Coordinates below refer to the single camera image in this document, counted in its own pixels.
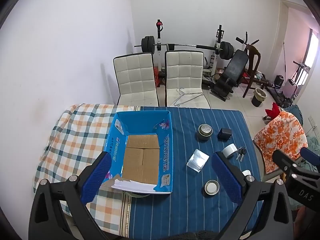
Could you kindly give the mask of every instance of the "orange floral cloth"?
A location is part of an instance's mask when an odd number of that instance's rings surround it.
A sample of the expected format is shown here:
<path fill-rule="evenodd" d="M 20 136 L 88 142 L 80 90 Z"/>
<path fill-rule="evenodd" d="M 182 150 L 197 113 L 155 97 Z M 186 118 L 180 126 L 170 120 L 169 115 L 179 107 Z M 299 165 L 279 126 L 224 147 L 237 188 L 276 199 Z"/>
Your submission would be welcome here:
<path fill-rule="evenodd" d="M 280 112 L 255 135 L 253 141 L 262 152 L 266 174 L 279 168 L 272 161 L 275 150 L 279 149 L 291 159 L 296 160 L 300 157 L 300 149 L 308 147 L 307 137 L 298 119 L 286 111 Z"/>

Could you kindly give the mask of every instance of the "plaid bedsheet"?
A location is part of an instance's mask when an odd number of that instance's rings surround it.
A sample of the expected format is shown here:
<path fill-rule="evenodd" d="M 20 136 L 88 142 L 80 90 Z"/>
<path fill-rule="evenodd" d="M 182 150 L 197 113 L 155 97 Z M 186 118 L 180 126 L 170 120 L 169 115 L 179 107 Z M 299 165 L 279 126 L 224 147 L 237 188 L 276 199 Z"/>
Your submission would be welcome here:
<path fill-rule="evenodd" d="M 79 175 L 102 152 L 113 116 L 119 111 L 138 111 L 136 106 L 86 105 L 71 106 L 53 128 L 40 158 L 33 190 L 41 179 L 51 183 Z M 131 197 L 122 191 L 100 187 L 93 202 L 86 206 L 99 227 L 106 232 L 128 237 Z M 63 211 L 71 215 L 66 202 Z"/>

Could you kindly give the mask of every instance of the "blue rubber gripper pad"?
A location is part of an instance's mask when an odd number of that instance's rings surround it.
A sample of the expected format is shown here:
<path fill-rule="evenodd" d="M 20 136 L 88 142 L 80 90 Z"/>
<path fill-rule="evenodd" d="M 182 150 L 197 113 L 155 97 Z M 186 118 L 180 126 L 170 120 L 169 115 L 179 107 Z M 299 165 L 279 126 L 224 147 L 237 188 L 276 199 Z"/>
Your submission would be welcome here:
<path fill-rule="evenodd" d="M 242 203 L 242 187 L 217 153 L 214 153 L 212 156 L 212 168 L 230 200 L 240 205 Z"/>
<path fill-rule="evenodd" d="M 84 205 L 93 201 L 103 180 L 106 177 L 106 174 L 111 168 L 111 163 L 111 155 L 109 153 L 105 154 L 97 167 L 93 170 L 86 182 L 83 184 L 80 200 Z"/>
<path fill-rule="evenodd" d="M 313 166 L 320 165 L 320 157 L 312 151 L 310 151 L 309 149 L 302 147 L 300 150 L 300 155 L 302 158 L 310 162 Z"/>

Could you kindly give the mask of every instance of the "weight bench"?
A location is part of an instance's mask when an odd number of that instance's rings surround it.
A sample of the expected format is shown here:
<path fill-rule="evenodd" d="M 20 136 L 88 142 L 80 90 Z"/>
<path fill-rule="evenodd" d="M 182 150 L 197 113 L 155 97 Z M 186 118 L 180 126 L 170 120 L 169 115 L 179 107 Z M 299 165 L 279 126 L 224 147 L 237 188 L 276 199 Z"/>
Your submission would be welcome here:
<path fill-rule="evenodd" d="M 212 85 L 211 92 L 216 94 L 222 101 L 226 101 L 225 97 L 229 93 L 233 93 L 232 88 L 237 86 L 237 81 L 243 73 L 248 60 L 249 56 L 238 49 L 216 84 Z"/>

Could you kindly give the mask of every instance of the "black trash can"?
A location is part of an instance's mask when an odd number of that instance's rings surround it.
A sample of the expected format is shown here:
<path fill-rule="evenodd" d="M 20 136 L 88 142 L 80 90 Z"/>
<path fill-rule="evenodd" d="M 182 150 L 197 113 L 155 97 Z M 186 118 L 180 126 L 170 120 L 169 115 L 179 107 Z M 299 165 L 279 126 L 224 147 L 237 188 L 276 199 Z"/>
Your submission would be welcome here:
<path fill-rule="evenodd" d="M 253 92 L 253 98 L 251 100 L 251 103 L 255 107 L 259 107 L 261 103 L 266 99 L 267 94 L 265 91 L 263 91 L 261 88 L 256 88 Z"/>

